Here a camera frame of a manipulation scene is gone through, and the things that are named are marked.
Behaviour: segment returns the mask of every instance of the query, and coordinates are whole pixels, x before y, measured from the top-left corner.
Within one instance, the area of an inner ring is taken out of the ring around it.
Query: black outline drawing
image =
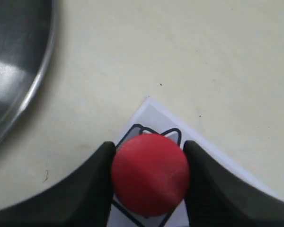
[[[181,139],[182,139],[182,132],[178,128],[172,128],[168,129],[162,133],[156,132],[154,129],[151,129],[149,127],[144,127],[141,124],[133,124],[132,127],[127,131],[127,133],[122,137],[122,139],[118,142],[116,145],[116,149],[118,150],[119,146],[124,142],[126,137],[131,133],[131,131],[135,128],[140,128],[139,135],[143,134],[143,131],[148,131],[153,134],[160,134],[162,136],[165,136],[173,131],[175,131],[178,134],[178,139],[177,139],[177,145],[180,147],[181,145]],[[125,216],[127,216],[137,227],[146,227],[143,225],[140,221],[138,221],[135,217],[133,217],[123,206],[121,206],[116,200],[113,199],[112,205],[114,205],[120,212],[122,212]],[[161,221],[161,223],[158,225],[158,227],[164,227],[166,222],[169,220],[170,216],[172,215],[173,212],[167,214],[164,219]]]

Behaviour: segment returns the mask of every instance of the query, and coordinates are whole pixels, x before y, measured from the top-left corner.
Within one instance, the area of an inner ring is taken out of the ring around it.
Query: metal bowl
[[[0,142],[44,77],[55,10],[54,0],[0,0]]]

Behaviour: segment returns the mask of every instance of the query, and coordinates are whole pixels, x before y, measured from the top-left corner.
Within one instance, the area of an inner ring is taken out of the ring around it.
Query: white paper
[[[213,144],[200,136],[195,130],[189,128],[182,121],[173,116],[167,109],[161,106],[152,98],[147,98],[141,105],[133,118],[129,121],[123,133],[115,141],[117,147],[125,141],[141,133],[159,133],[169,137],[183,148],[186,140],[194,140],[217,162],[234,173],[237,177],[254,187],[274,196],[277,195],[255,176],[242,168]],[[182,201],[177,209],[169,216],[162,215],[154,218],[144,218],[140,215],[127,211],[126,208],[114,196],[111,214],[108,220],[108,227],[184,227],[189,226],[185,204]]]

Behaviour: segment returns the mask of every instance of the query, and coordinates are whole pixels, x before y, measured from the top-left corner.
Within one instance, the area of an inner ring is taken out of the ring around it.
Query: red ball
[[[112,163],[112,181],[121,203],[150,217],[173,211],[189,187],[189,165],[181,148],[157,134],[127,141]]]

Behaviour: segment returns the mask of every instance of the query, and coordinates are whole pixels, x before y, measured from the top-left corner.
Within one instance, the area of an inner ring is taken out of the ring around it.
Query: white table surface
[[[147,96],[284,198],[284,0],[58,6],[52,64],[0,146],[0,208],[72,172]]]

